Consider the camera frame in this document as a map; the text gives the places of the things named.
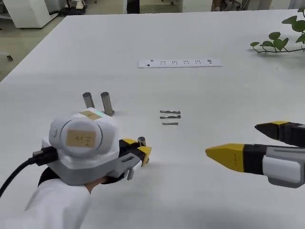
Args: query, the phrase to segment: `plant stem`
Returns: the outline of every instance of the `plant stem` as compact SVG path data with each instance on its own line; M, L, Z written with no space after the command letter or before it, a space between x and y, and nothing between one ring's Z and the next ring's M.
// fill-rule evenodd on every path
M286 51L279 51L279 52L274 52L274 51L266 51L266 49L264 49L265 51L257 51L257 50L255 50L255 51L257 51L257 53L266 53L266 52L271 52L271 53L279 53L279 52L296 52L296 51L301 51L301 50L303 50L303 51L305 51L305 48L301 48L301 49L296 49L296 50L287 50L287 49L285 49Z
M263 46L262 46L262 48L264 49L265 52L268 52Z
M256 50L253 46L252 46L252 48L257 52L257 53L259 53L259 51L258 50Z

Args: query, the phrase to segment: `metal cylinder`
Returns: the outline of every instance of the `metal cylinder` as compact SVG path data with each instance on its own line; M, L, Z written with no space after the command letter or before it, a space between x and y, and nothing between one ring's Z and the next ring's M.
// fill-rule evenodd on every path
M145 137L138 137L138 143L140 146L146 146Z
M85 92L84 94L82 94L82 97L84 98L87 108L89 108L89 107L95 108L90 92Z
M108 92L101 93L101 98L102 98L102 101L103 101L104 113L109 115L109 116L113 116L114 115L114 110L112 109L112 106L111 106L109 93Z

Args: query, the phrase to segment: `person's arm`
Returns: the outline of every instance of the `person's arm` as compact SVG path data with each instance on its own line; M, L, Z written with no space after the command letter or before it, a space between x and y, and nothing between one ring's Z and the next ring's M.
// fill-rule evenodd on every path
M69 186L47 168L23 214L5 219L1 229L79 229L89 209L92 189L106 177Z

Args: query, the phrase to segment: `white table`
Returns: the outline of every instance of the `white table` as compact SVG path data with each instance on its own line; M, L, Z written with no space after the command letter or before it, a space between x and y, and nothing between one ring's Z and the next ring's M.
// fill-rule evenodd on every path
M295 40L281 24L295 12L67 17L0 84L0 182L39 149L53 118L85 108L83 92L102 109L99 94L108 91L122 136L145 136L151 161L132 181L95 189L84 229L303 229L304 187L272 186L204 152L278 144L254 125L305 122L305 54L265 56L249 46L273 29ZM140 59L201 57L224 66L136 67ZM178 126L161 125L165 109L182 112ZM29 167L13 181L1 215L23 210L42 170Z

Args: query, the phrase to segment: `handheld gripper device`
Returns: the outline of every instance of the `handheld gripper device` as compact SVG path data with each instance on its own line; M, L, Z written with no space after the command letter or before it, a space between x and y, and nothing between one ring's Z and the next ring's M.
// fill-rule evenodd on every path
M48 166L65 183L83 185L103 176L125 174L132 179L134 170L144 165L144 158L148 161L151 148L140 143L126 147L131 141L120 140L113 118L90 107L70 117L56 118L42 148L57 149L59 159Z

